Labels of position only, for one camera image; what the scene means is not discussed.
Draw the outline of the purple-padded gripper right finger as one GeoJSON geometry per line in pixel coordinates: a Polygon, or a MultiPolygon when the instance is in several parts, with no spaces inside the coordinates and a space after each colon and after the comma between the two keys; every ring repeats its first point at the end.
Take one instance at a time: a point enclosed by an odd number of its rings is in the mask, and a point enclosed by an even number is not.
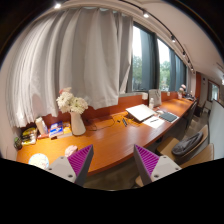
{"type": "Polygon", "coordinates": [[[134,145],[134,158],[143,185],[181,170],[181,167],[167,155],[158,156],[138,145],[134,145]]]}

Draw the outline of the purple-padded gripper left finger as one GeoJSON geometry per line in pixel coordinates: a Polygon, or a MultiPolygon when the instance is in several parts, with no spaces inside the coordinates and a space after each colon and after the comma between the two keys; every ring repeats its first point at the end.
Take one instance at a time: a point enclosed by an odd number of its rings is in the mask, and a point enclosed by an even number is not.
{"type": "Polygon", "coordinates": [[[83,186],[93,155],[93,145],[88,145],[69,157],[60,156],[47,168],[47,171],[79,186],[83,186]]]}

